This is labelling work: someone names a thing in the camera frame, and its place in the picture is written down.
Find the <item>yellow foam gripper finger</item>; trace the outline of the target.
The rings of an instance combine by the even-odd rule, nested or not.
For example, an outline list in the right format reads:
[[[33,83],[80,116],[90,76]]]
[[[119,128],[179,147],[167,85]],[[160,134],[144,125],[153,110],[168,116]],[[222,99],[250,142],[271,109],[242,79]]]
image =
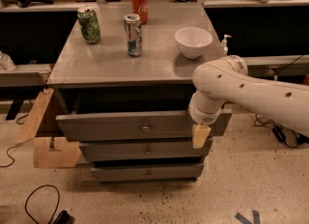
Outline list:
[[[211,133],[211,128],[205,125],[194,125],[192,128],[192,144],[194,149],[201,149]]]

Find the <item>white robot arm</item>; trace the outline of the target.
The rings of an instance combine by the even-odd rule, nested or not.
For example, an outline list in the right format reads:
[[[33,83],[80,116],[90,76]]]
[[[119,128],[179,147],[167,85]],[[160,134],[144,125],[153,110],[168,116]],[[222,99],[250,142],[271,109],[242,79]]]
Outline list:
[[[244,60],[225,56],[198,66],[192,74],[196,88],[188,106],[192,120],[208,126],[230,101],[309,137],[309,87],[250,77]]]

